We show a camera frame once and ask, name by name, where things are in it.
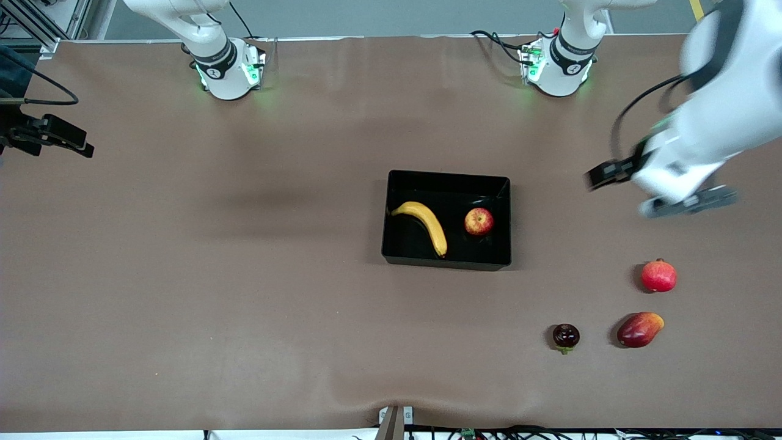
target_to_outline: black tray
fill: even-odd
[[[407,201],[423,203],[443,226],[448,242],[439,258],[424,224],[410,215],[391,216]],[[465,231],[465,216],[474,207],[488,209],[494,227],[485,236]],[[423,171],[389,173],[383,257],[395,265],[498,270],[511,264],[511,181],[488,175]]]

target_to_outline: wire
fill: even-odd
[[[236,16],[239,18],[239,21],[242,22],[242,26],[245,27],[245,31],[247,31],[247,38],[259,38],[258,36],[253,34],[253,32],[249,29],[249,26],[247,26],[247,22],[244,21],[244,19],[242,18],[242,14],[240,14],[239,11],[236,10],[234,3],[228,2],[228,5],[231,6],[231,9],[233,9],[234,14],[236,14]]]
[[[668,114],[674,111],[674,107],[671,105],[671,95],[673,93],[673,89],[675,89],[679,84],[685,82],[687,79],[689,79],[689,77],[682,77],[665,89],[665,91],[662,93],[662,96],[660,96],[660,103],[658,105],[661,112]]]
[[[2,27],[0,35],[3,35],[10,26],[16,26],[16,23],[13,22],[11,16],[6,15],[5,13],[0,13],[0,27]]]
[[[723,437],[737,436],[741,440],[772,440],[773,437],[769,437],[769,436],[780,435],[780,430],[752,430],[752,434],[749,434],[747,430],[736,430],[736,429],[729,429],[729,428],[716,429],[716,430],[715,429],[693,430],[690,434],[679,434],[677,433],[676,430],[670,431],[665,429],[641,430],[641,429],[627,428],[622,430],[626,435],[624,437],[625,440],[692,440],[692,438],[697,435],[722,435]],[[438,427],[438,426],[413,424],[413,425],[405,425],[405,431],[406,432],[431,431],[432,438],[434,438],[434,434],[436,432],[443,432],[449,435],[448,439],[450,440],[458,440],[459,438],[461,438],[461,430],[454,430],[452,427]],[[535,426],[535,425],[515,425],[503,429],[474,429],[474,431],[477,434],[476,438],[488,439],[486,433],[489,433],[497,440],[500,440],[500,436],[499,436],[500,434],[502,434],[502,440],[531,440],[534,438],[540,438],[545,440],[551,440],[552,438],[556,438],[557,440],[573,439],[562,432],[551,430],[541,426]],[[608,430],[605,429],[585,430],[584,432],[580,432],[579,440],[587,440],[587,433],[591,434],[591,440],[597,440],[597,435],[599,433],[605,433],[607,431]]]
[[[633,101],[627,104],[624,110],[622,110],[622,113],[620,113],[619,116],[616,117],[616,120],[614,121],[614,124],[611,127],[611,155],[614,157],[615,160],[622,160],[622,150],[619,147],[619,131],[622,128],[622,122],[624,121],[627,112],[629,112],[630,109],[632,109],[636,104],[638,104],[643,98],[646,98],[653,92],[656,92],[660,88],[663,88],[668,84],[676,82],[681,78],[682,75],[679,74],[676,75],[675,77],[670,77],[665,81],[646,89],[646,91],[641,93],[639,96],[633,99]]]
[[[222,26],[222,25],[223,25],[223,22],[222,22],[222,21],[219,21],[219,20],[218,20],[218,19],[216,19],[216,18],[214,18],[214,16],[213,16],[212,14],[210,14],[210,13],[207,13],[207,14],[206,14],[206,16],[208,16],[208,17],[209,17],[209,18],[210,18],[210,19],[211,19],[213,22],[215,22],[215,23],[219,24],[220,26]]]
[[[5,58],[7,60],[10,60],[13,63],[15,63],[17,66],[22,67],[24,70],[27,70],[28,72],[31,72],[33,75],[37,75],[40,78],[43,78],[49,84],[59,88],[60,90],[65,92],[71,98],[71,101],[51,101],[51,100],[48,100],[48,99],[27,99],[27,98],[25,98],[24,99],[24,103],[26,103],[26,104],[42,104],[42,105],[47,105],[47,106],[73,106],[73,105],[79,103],[79,98],[73,92],[71,92],[70,90],[65,88],[64,85],[60,84],[57,81],[54,81],[53,79],[51,79],[48,76],[42,74],[41,72],[35,70],[34,68],[29,67],[28,65],[20,62],[19,60],[15,60],[15,59],[13,59],[10,56],[6,56]]]
[[[475,37],[477,35],[483,35],[485,37],[488,37],[489,40],[494,41],[498,45],[503,45],[504,47],[507,47],[508,49],[519,50],[523,46],[523,45],[512,45],[510,43],[506,43],[506,42],[500,40],[498,37],[495,38],[494,35],[497,35],[497,32],[494,32],[493,34],[490,34],[490,33],[486,32],[486,31],[477,30],[477,31],[470,32],[470,35],[472,35],[473,37]]]
[[[497,43],[498,45],[500,45],[502,50],[505,51],[505,55],[508,55],[508,58],[510,58],[511,60],[514,60],[516,63],[519,63],[519,64],[524,64],[525,66],[532,66],[533,65],[533,63],[531,61],[524,61],[524,60],[520,60],[519,58],[516,58],[516,56],[514,56],[511,53],[511,51],[509,51],[508,49],[519,50],[521,48],[521,46],[520,45],[511,45],[511,44],[508,44],[508,43],[502,41],[500,36],[497,35],[497,32],[493,32],[492,34],[489,34],[486,31],[473,31],[473,32],[470,32],[470,35],[473,35],[473,36],[486,35],[486,36],[489,37],[489,40],[491,40],[491,41]]]

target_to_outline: banana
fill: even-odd
[[[426,230],[429,231],[429,237],[432,239],[432,244],[435,247],[435,252],[437,252],[440,257],[445,256],[445,253],[448,251],[448,243],[445,241],[443,227],[440,225],[431,209],[419,202],[404,202],[402,206],[391,211],[391,215],[399,214],[412,215],[424,222],[424,226],[426,226]]]

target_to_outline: red apple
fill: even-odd
[[[485,236],[494,227],[494,217],[488,209],[477,207],[465,217],[465,229],[474,236]]]
[[[676,286],[676,270],[670,264],[658,258],[644,266],[640,274],[644,287],[652,292],[667,292]]]
[[[616,337],[625,347],[646,347],[664,326],[665,322],[657,313],[636,313],[622,324],[616,332]]]

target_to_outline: black cable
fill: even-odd
[[[16,23],[13,23],[11,16],[6,15],[5,13],[0,13],[0,26],[2,26],[0,35],[3,35],[8,30],[8,28],[12,25],[16,26]]]
[[[695,435],[706,435],[708,434],[708,429],[701,429],[698,431],[694,431],[690,434],[685,435],[679,435],[676,432],[670,432],[663,430],[661,433],[651,433],[646,432],[638,429],[626,429],[625,434],[630,434],[633,437],[628,437],[628,440],[691,440],[692,437]],[[749,440],[743,433],[740,433],[739,431],[735,431],[737,435],[741,436],[744,440]]]
[[[242,22],[242,26],[245,27],[245,31],[247,31],[247,38],[259,38],[258,36],[253,34],[253,32],[249,29],[249,26],[247,26],[247,22],[244,21],[244,19],[242,18],[242,14],[240,14],[239,11],[237,11],[236,8],[234,7],[234,3],[228,2],[228,5],[231,6],[231,9],[234,10],[234,14],[236,14],[236,16],[239,18],[239,21]]]
[[[206,16],[208,16],[208,17],[209,17],[209,18],[210,18],[210,19],[211,19],[213,22],[215,22],[215,23],[219,24],[220,26],[222,26],[222,25],[223,25],[223,22],[222,22],[222,21],[219,21],[219,20],[218,20],[218,19],[216,19],[216,18],[214,18],[214,16],[213,16],[212,14],[210,14],[210,13],[206,13]]]
[[[512,45],[510,43],[506,43],[506,42],[500,40],[499,38],[495,39],[494,35],[496,35],[496,34],[497,34],[497,32],[495,32],[493,34],[490,34],[490,33],[486,32],[486,31],[481,31],[481,30],[470,32],[470,35],[472,35],[473,37],[475,37],[477,35],[483,35],[485,37],[488,37],[489,40],[494,41],[498,45],[503,45],[503,46],[507,47],[508,49],[519,50],[523,46],[523,45]]]
[[[28,72],[31,72],[33,75],[37,75],[40,78],[43,78],[44,80],[48,81],[49,84],[59,88],[60,90],[65,92],[71,98],[71,101],[51,101],[51,100],[47,100],[47,99],[27,99],[27,98],[25,98],[24,99],[24,103],[26,103],[26,104],[43,104],[43,105],[47,105],[47,106],[73,106],[74,104],[78,104],[79,103],[79,98],[76,95],[74,95],[73,92],[71,92],[70,90],[65,88],[64,85],[60,84],[57,81],[54,81],[53,79],[51,79],[48,76],[42,74],[41,72],[39,72],[39,71],[29,67],[28,65],[23,64],[20,61],[11,58],[10,56],[7,56],[6,59],[7,60],[11,60],[17,66],[22,67],[24,70],[27,70]]]
[[[689,77],[681,77],[665,89],[665,91],[662,93],[662,96],[660,96],[660,103],[658,105],[661,112],[668,114],[674,110],[673,106],[671,105],[671,94],[673,93],[673,89],[675,89],[679,84],[685,82],[687,79],[689,79]]]
[[[611,155],[614,157],[615,160],[622,160],[622,149],[619,147],[619,130],[622,128],[622,122],[624,121],[624,117],[627,114],[627,112],[629,112],[630,109],[632,109],[636,104],[638,104],[643,98],[646,98],[651,93],[659,90],[660,88],[667,86],[668,84],[676,82],[681,78],[682,75],[679,74],[676,75],[675,77],[668,78],[665,81],[646,89],[643,93],[641,93],[639,96],[633,99],[633,101],[627,104],[624,110],[622,110],[622,113],[620,113],[619,116],[616,117],[616,120],[614,121],[614,124],[611,127]]]
[[[488,34],[488,32],[486,32],[486,31],[473,31],[473,32],[470,32],[470,35],[473,35],[473,36],[484,35],[484,34]],[[516,58],[508,49],[516,49],[516,50],[518,50],[518,49],[521,48],[521,46],[511,45],[511,44],[508,44],[508,43],[502,41],[502,39],[500,39],[500,36],[497,35],[497,32],[493,32],[491,35],[489,35],[489,40],[491,40],[491,41],[497,43],[498,45],[500,45],[502,50],[505,51],[505,55],[507,55],[508,58],[510,58],[511,60],[514,60],[516,63],[524,64],[525,66],[532,66],[533,65],[533,63],[531,61],[523,61],[523,60],[520,60],[519,58]]]
[[[192,56],[192,54],[190,53],[190,49],[188,49],[188,46],[186,46],[185,43],[180,43],[179,44],[179,49],[181,49],[182,52]],[[190,61],[190,64],[188,65],[188,67],[190,67],[191,69],[195,69],[196,68],[196,59],[195,58]]]

